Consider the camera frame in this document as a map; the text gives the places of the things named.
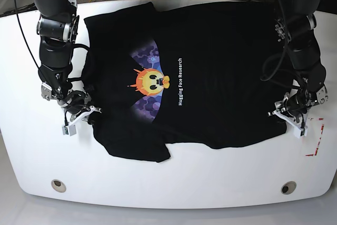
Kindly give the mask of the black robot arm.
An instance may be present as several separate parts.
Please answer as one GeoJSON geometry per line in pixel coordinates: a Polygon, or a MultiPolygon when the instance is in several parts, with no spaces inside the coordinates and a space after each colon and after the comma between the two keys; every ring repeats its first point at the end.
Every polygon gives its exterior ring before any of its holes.
{"type": "Polygon", "coordinates": [[[86,110],[85,93],[73,91],[72,83],[80,78],[69,78],[79,16],[77,0],[34,0],[40,18],[36,32],[40,36],[38,75],[42,81],[42,97],[56,100],[70,114],[86,110]]]}
{"type": "Polygon", "coordinates": [[[314,35],[317,21],[314,12],[321,0],[280,0],[279,22],[287,42],[286,52],[299,84],[295,95],[287,99],[287,114],[300,117],[309,108],[325,102],[317,97],[324,88],[326,69],[321,63],[321,51],[314,35]]]}

